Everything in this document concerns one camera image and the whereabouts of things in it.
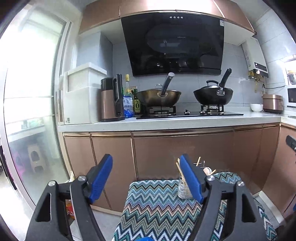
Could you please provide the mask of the copper lower cabinets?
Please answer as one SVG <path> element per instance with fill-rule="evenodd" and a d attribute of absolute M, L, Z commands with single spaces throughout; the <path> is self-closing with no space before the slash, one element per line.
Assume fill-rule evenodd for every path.
<path fill-rule="evenodd" d="M 95 206 L 121 212 L 130 183 L 177 179 L 176 161 L 188 154 L 218 172 L 238 174 L 252 194 L 263 192 L 283 216 L 295 204 L 295 152 L 287 137 L 295 128 L 268 123 L 167 131 L 66 132 L 67 156 L 75 176 L 86 174 L 105 154 L 112 172 Z"/>

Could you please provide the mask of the orange oil bottle on floor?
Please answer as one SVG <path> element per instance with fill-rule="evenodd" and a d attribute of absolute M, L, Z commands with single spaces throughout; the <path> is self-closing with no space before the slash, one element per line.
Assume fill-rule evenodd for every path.
<path fill-rule="evenodd" d="M 75 176 L 73 171 L 70 171 L 70 179 L 66 181 L 66 183 L 70 183 L 72 181 L 75 180 Z M 74 211 L 73 211 L 73 206 L 72 206 L 72 201 L 70 199 L 66 199 L 65 201 L 66 204 L 66 211 L 67 211 L 67 215 L 72 218 L 73 220 L 75 220 L 75 215 L 74 215 Z"/>

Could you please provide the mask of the copper rice cooker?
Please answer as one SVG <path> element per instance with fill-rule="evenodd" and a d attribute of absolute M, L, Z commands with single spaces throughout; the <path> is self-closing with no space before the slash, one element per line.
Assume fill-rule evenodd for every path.
<path fill-rule="evenodd" d="M 283 97 L 276 94 L 264 94 L 263 100 L 263 110 L 267 113 L 277 113 L 283 112 Z"/>

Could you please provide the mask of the white bowl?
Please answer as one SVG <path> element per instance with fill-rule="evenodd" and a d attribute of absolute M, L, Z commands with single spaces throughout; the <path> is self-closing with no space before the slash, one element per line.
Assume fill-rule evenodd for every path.
<path fill-rule="evenodd" d="M 263 104 L 251 104 L 250 108 L 253 112 L 259 113 L 263 111 Z"/>

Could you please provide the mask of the white microwave oven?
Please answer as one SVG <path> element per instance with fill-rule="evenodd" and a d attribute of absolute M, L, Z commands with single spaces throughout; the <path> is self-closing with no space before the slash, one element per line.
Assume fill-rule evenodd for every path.
<path fill-rule="evenodd" d="M 287 106 L 296 107 L 296 87 L 295 85 L 287 86 Z"/>

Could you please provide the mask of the zigzag patterned cloth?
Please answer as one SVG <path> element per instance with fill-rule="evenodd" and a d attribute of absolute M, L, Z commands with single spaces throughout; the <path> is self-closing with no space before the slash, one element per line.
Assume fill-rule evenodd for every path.
<path fill-rule="evenodd" d="M 274 240 L 263 207 L 232 172 L 205 177 L 203 204 L 178 197 L 181 179 L 133 182 L 114 240 Z"/>

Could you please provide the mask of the metal pot on shelf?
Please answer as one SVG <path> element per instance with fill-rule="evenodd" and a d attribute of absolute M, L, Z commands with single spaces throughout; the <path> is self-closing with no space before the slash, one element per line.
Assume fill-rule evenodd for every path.
<path fill-rule="evenodd" d="M 291 85 L 296 85 L 296 73 L 294 71 L 288 71 L 287 78 Z"/>

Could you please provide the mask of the white salt bag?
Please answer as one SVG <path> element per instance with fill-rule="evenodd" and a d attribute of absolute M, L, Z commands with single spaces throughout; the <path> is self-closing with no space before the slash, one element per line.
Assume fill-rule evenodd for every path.
<path fill-rule="evenodd" d="M 123 97 L 123 108 L 124 108 L 125 118 L 134 117 L 133 99 L 132 99 L 132 97 L 130 97 L 130 96 L 124 96 Z"/>

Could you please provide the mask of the copper electric kettle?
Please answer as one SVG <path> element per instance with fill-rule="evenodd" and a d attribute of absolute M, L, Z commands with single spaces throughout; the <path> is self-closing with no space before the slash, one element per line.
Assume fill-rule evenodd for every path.
<path fill-rule="evenodd" d="M 121 74 L 101 80 L 100 104 L 102 122 L 125 119 Z"/>

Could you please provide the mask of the black gas stove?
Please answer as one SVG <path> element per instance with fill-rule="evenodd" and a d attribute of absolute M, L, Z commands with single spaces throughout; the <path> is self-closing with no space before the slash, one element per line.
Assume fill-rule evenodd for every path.
<path fill-rule="evenodd" d="M 203 116 L 243 116 L 242 113 L 232 113 L 224 110 L 223 105 L 202 105 L 200 111 L 177 112 L 175 106 L 145 108 L 144 113 L 137 116 L 137 120 L 153 118 L 182 118 L 182 117 L 203 117 Z"/>

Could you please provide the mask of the green bottle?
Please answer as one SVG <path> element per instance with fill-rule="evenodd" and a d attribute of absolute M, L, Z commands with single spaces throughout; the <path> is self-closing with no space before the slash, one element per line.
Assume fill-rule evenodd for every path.
<path fill-rule="evenodd" d="M 137 97 L 137 88 L 135 88 L 134 90 L 133 90 L 133 94 L 134 94 L 134 101 L 133 101 L 133 103 L 134 103 L 134 113 L 135 113 L 135 115 L 140 115 L 140 114 L 142 114 L 142 106 L 141 106 L 141 103 L 140 103 L 140 101 L 139 101 L 139 99 L 138 99 L 138 97 Z"/>

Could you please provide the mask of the white gas water heater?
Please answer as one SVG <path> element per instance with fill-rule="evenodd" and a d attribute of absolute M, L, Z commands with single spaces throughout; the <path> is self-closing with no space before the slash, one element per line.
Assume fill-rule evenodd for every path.
<path fill-rule="evenodd" d="M 250 37 L 242 43 L 243 52 L 247 61 L 250 78 L 269 77 L 265 58 L 259 41 Z"/>

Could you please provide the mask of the black wok with lid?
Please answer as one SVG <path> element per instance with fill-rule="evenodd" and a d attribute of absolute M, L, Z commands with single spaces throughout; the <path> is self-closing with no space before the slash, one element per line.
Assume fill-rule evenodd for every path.
<path fill-rule="evenodd" d="M 194 91 L 196 100 L 201 105 L 226 105 L 233 96 L 233 90 L 225 87 L 232 69 L 228 68 L 220 82 L 215 80 L 207 80 L 207 86 Z"/>

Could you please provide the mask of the white storage box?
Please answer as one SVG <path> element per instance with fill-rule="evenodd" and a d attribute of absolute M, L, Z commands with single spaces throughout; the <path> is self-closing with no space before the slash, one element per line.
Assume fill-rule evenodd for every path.
<path fill-rule="evenodd" d="M 80 125 L 100 121 L 101 80 L 107 71 L 88 62 L 61 76 L 63 88 L 63 122 Z"/>

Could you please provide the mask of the black range hood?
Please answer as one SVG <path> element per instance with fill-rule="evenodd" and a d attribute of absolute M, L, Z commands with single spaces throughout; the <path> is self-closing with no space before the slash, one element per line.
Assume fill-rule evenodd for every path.
<path fill-rule="evenodd" d="M 220 75 L 224 20 L 160 12 L 126 16 L 121 24 L 133 76 Z"/>

